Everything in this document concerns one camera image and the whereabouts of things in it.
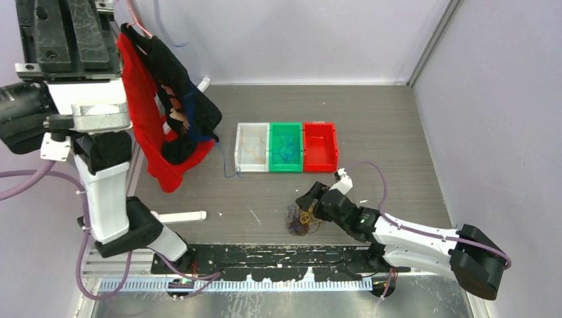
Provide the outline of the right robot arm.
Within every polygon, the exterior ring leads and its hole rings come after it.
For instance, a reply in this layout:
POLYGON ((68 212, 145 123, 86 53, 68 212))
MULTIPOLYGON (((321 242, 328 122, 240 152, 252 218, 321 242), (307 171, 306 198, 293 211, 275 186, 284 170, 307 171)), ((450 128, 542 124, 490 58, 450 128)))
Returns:
POLYGON ((296 199, 315 218, 333 222, 359 242, 369 242, 368 263, 376 272, 416 268, 456 281, 466 292, 495 300, 508 257, 478 227, 438 229, 358 206, 336 186, 321 182, 296 199))

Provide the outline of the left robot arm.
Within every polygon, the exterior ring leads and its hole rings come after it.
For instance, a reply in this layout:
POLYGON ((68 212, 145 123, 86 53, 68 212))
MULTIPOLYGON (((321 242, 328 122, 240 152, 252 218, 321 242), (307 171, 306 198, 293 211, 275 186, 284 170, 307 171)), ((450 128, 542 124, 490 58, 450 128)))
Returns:
POLYGON ((187 242, 127 195, 132 126, 111 1, 17 1, 24 61, 1 88, 1 140, 15 154, 39 151, 45 167, 74 157, 88 210, 86 235, 105 258, 151 248, 179 274, 194 263, 187 242))

